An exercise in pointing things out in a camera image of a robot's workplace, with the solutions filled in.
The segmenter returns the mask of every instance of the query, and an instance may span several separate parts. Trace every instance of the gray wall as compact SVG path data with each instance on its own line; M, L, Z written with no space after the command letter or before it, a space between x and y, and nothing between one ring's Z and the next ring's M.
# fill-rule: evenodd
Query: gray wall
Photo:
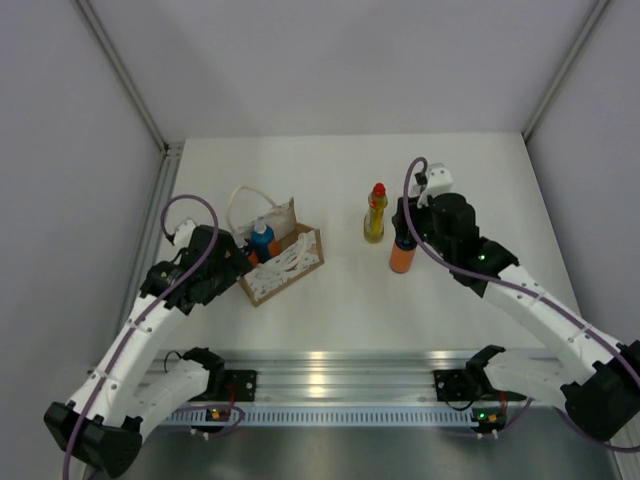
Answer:
M583 314L640 337L640 2L617 0L529 147Z
M0 476L50 479L42 416L112 339L159 156L71 1L4 1L0 45Z
M96 0L172 139L520 131L594 0Z

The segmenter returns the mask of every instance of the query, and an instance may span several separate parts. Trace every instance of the white rope handle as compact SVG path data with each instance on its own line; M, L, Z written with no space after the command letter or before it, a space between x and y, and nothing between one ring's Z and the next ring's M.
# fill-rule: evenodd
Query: white rope handle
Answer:
M233 202L235 201L236 196L238 195L240 190L249 190L251 192L257 193L262 198L264 198L267 202L269 202L274 209L279 208L279 205L273 200L273 198L271 198L269 195L267 195L265 192L263 192L259 188L250 187L248 185L238 185L236 189L233 191L233 193L231 194L231 196L229 197L229 203L227 204L227 211L225 214L225 220L227 221L227 225L229 226L229 230L231 230L231 233L238 233L238 230L231 223L231 207L233 206ZM307 236L301 233L300 236L298 236L298 239L300 239L300 237L302 237L301 248L298 251L295 258L291 260L289 263L279 264L279 265L265 265L264 263L259 263L258 265L256 265L256 268L260 268L262 270L266 270L268 272L273 272L273 273L285 272L287 270L291 270L292 268L295 268L302 261L305 254L307 253L307 249L309 248L309 239L307 238Z
M225 220L227 221L227 225L229 225L229 230L231 230L231 233L238 233L238 229L234 227L233 224L231 223L231 206L233 205L233 202L236 200L236 196L238 195L238 192L240 190L249 190L251 192L257 193L262 198L264 198L267 202L269 202L273 208L278 208L278 204L273 200L273 198L271 198L269 195L264 193L262 190L255 187L249 187L248 185L238 185L236 189L233 191L233 193L231 194L231 196L229 197L229 203L227 204L227 212L225 214Z

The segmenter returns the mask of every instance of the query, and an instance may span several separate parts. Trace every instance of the orange bottle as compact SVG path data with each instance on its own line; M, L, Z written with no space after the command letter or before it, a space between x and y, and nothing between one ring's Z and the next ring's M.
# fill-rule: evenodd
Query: orange bottle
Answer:
M388 205L387 191L382 183L376 183L369 194L369 211L364 217L364 238L369 243L379 243L384 236L384 209Z

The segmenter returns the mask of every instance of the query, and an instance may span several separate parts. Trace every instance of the bottle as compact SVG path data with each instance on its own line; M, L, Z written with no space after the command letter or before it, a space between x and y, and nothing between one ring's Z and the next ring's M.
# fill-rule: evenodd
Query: bottle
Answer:
M280 255L280 245L276 241L273 228L258 219L251 232L251 243L258 254L260 263L266 263L273 257Z
M378 243L384 235L384 209L388 204L387 192L382 183L376 183L369 194L369 211L364 217L364 238Z
M417 242L409 231L409 226L404 218L402 197L398 199L398 209L391 217L391 223L396 229L396 238L391 250L389 267L396 273L407 273L411 268L413 257L416 255Z
M256 253L256 249L253 248L253 245L250 242L247 242L240 235L234 235L233 239L235 240L236 245L238 246L240 251L244 253L245 256L249 259L249 262L251 262L251 265L255 267L258 263L260 263L260 260L258 260L258 254Z

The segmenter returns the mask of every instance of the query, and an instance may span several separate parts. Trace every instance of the blue bottle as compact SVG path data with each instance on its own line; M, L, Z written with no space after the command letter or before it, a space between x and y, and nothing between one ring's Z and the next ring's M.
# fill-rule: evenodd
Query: blue bottle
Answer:
M258 254L260 263L266 263L273 257L280 255L280 245L276 242L273 228L262 219L257 220L253 227L251 243Z

